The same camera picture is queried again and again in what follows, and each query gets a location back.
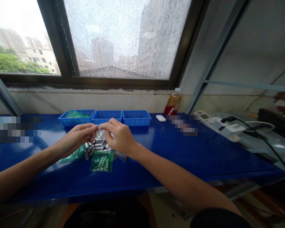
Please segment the window frame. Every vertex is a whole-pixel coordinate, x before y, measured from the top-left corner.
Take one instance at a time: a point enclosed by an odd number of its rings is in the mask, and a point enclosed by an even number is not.
[[[38,75],[0,73],[0,78],[6,86],[51,86],[55,88],[104,90],[174,89],[175,87],[178,87],[181,82],[210,0],[192,0],[174,59],[170,78],[168,80],[92,78],[78,76],[80,75],[79,68],[63,0],[37,0],[37,2],[53,47],[53,52],[60,69],[61,76],[52,74]]]

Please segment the tree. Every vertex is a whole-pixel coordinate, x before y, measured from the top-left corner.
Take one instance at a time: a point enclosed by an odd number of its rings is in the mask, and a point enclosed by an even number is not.
[[[3,47],[0,47],[0,72],[35,74],[51,73],[47,68],[40,69],[38,64],[35,62],[22,62],[14,50],[5,49]]]

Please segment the blue tray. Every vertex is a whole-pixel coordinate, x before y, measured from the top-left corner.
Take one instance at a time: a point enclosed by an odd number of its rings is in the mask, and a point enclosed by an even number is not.
[[[123,123],[128,126],[149,126],[150,114],[145,111],[123,111]]]
[[[89,117],[84,117],[84,118],[66,118],[66,115],[68,113],[65,112],[63,113],[58,119],[60,120],[62,126],[64,127],[74,127],[79,124],[88,124],[91,123],[91,118],[95,113],[95,109],[92,110],[75,110],[78,112],[83,113],[84,115],[90,115]]]
[[[108,122],[111,118],[115,118],[118,122],[121,122],[121,111],[96,111],[92,117],[92,123],[102,124]]]

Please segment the blue table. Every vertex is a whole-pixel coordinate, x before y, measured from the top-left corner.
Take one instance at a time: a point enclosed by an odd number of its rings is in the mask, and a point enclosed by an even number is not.
[[[285,175],[276,166],[246,151],[203,124],[189,120],[197,136],[184,136],[174,124],[159,122],[151,113],[149,127],[130,127],[134,138],[154,153],[182,166],[205,181]],[[42,116],[42,136],[31,143],[1,143],[0,171],[53,145],[69,129],[60,124],[60,115]],[[33,179],[7,203],[52,205],[84,202],[102,197],[140,194],[161,184],[139,163],[128,159],[113,162],[112,173],[89,172],[91,159],[57,162]]]

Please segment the sleeve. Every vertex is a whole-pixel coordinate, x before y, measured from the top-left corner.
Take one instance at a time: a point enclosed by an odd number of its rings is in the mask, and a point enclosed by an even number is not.
[[[240,215],[222,208],[207,208],[192,219],[190,228],[251,228],[250,224]]]

